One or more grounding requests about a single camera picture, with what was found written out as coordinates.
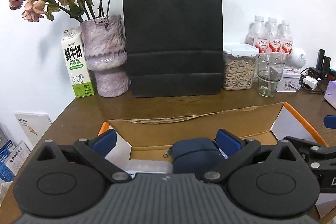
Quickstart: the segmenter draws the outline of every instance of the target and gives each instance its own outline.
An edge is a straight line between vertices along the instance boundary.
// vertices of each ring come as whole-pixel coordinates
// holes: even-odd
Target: wooden table
[[[53,139],[58,144],[71,144],[79,138],[94,138],[103,122],[110,119],[169,118],[285,101],[289,102],[330,146],[336,145],[336,130],[326,129],[323,124],[324,117],[336,115],[336,110],[322,95],[308,94],[302,90],[296,93],[277,93],[273,98],[265,98],[254,89],[250,89],[222,90],[219,95],[141,99],[134,99],[129,91],[111,99],[98,95],[75,99],[53,122],[36,147],[46,139]],[[20,215],[11,187],[0,207],[0,223],[11,224]]]

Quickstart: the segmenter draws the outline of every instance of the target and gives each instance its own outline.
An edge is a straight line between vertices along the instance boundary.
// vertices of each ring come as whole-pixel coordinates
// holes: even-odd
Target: vase
[[[116,97],[129,89],[129,79],[122,68],[127,60],[121,15],[96,18],[81,23],[84,56],[94,71],[98,94]]]

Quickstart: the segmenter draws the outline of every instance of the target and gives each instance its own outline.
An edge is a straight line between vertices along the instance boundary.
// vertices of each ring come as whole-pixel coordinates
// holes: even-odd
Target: metal screw
[[[112,178],[117,181],[127,180],[128,174],[125,172],[116,172],[112,175]]]
[[[206,172],[204,177],[208,180],[217,180],[221,177],[221,174],[215,171]]]
[[[313,162],[311,165],[310,165],[311,168],[314,168],[314,169],[317,169],[320,167],[320,164],[318,162]]]
[[[313,151],[317,151],[318,149],[320,149],[318,146],[312,146],[312,147],[310,148],[310,150],[313,150]]]

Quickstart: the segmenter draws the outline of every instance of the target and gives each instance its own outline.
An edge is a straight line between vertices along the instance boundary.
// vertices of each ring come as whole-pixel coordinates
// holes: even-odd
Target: white speaker
[[[291,65],[295,68],[303,68],[306,64],[306,53],[302,48],[293,48]]]

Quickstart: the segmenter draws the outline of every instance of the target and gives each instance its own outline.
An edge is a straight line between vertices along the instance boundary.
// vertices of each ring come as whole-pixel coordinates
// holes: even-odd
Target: white power adapter
[[[317,87],[318,81],[313,77],[308,76],[303,79],[302,83],[310,86],[310,88],[314,90]]]

